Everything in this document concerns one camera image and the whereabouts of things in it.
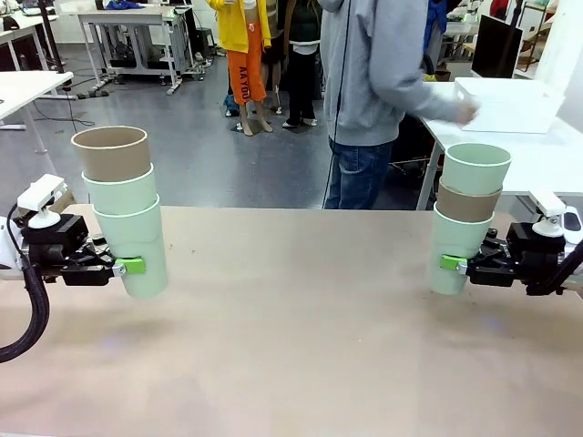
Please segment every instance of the orange pants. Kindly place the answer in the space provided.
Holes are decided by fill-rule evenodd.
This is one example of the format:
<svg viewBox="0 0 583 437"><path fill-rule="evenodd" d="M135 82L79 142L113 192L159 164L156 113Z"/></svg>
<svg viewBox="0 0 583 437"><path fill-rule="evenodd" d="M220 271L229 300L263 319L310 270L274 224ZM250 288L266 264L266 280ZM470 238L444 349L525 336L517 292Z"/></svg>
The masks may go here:
<svg viewBox="0 0 583 437"><path fill-rule="evenodd" d="M250 100L261 102L265 97L265 86L261 80L261 24L247 24L249 49L247 53L227 51L229 62L230 86L233 88L235 102L245 105Z"/></svg>

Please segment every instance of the white box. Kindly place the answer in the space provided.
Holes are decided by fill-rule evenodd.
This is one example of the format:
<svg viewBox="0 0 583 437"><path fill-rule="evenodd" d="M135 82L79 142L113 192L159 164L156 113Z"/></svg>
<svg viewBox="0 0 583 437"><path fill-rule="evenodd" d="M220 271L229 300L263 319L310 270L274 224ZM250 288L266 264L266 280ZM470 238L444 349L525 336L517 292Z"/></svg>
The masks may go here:
<svg viewBox="0 0 583 437"><path fill-rule="evenodd" d="M536 80L459 77L455 94L476 102L476 119L462 130L546 134L565 98Z"/></svg>

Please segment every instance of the blue jeans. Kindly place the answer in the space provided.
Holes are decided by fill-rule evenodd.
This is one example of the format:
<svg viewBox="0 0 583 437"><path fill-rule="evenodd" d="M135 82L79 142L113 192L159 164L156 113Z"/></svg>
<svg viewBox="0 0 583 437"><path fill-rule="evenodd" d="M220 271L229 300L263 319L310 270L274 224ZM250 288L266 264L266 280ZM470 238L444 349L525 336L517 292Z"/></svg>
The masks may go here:
<svg viewBox="0 0 583 437"><path fill-rule="evenodd" d="M389 168L392 146L334 146L330 139L332 181L324 208L372 209Z"/></svg>

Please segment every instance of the gray floor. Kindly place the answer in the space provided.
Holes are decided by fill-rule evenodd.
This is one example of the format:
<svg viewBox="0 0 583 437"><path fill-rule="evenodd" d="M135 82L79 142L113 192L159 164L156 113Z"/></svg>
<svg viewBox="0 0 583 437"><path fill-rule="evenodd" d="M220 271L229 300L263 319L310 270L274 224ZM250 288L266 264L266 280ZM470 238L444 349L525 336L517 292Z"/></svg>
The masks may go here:
<svg viewBox="0 0 583 437"><path fill-rule="evenodd" d="M74 83L89 79L90 64L81 47L64 47L66 68ZM74 117L95 126L126 125L148 131L164 205L247 208L319 208L322 204L330 150L324 124L301 134L281 128L284 116L271 116L273 134L245 137L233 132L235 119L225 118L222 100L227 88L224 58L217 58L204 81L185 81L166 96L156 78L109 85L109 97L72 102ZM84 92L93 82L74 88ZM37 100L49 117L70 117L66 101ZM315 102L322 117L322 102ZM34 111L35 117L41 117ZM5 121L18 121L18 114ZM72 187L78 201L87 201L81 167L69 140L70 122L40 120L37 127L48 155L33 152L27 132L0 132L0 213L44 173L57 173ZM77 129L86 127L77 125ZM382 209L411 209L420 181L393 171L377 203Z"/></svg>

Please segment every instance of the computer monitor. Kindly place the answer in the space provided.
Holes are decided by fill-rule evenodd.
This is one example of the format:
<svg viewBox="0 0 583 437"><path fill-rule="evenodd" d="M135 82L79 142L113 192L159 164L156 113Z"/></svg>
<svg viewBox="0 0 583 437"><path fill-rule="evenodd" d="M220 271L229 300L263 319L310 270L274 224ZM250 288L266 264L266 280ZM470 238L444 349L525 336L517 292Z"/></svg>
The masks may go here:
<svg viewBox="0 0 583 437"><path fill-rule="evenodd" d="M498 74L498 66L509 32L512 40L508 56ZM518 56L522 47L522 29L512 29L502 20L482 15L480 29L477 35L476 52L472 63L472 72L480 77L500 77L511 79L517 68Z"/></svg>

